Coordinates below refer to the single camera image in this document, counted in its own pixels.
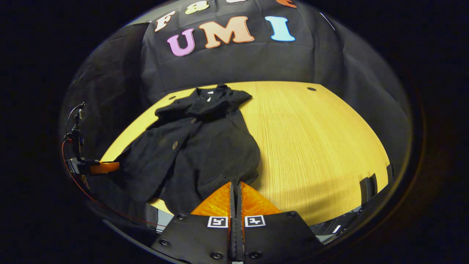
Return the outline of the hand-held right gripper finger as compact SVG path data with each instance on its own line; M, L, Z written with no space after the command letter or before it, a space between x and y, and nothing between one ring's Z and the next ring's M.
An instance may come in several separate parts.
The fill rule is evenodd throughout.
M183 264L231 264L236 255L236 192L228 182L190 213L175 215L151 248Z
M244 263L301 263L324 245L296 211L282 212L244 182L237 187L237 257Z

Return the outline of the black buttoned jacket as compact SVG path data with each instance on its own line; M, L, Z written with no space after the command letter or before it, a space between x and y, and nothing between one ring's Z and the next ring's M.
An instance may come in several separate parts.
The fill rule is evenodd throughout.
M252 183L260 149L239 109L251 99L220 84L158 108L156 122L116 158L117 185L137 202L162 199L178 215L228 182Z

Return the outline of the black metal frame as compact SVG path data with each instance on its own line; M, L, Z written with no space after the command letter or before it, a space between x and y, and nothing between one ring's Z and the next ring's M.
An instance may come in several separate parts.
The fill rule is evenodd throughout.
M386 167L387 171L387 182L383 185L382 189L378 187L377 175L374 173L371 176L365 177L359 182L361 190L361 206L369 203L372 199L377 197L378 193L382 190L386 190L388 184L393 182L394 176L394 164L390 163Z

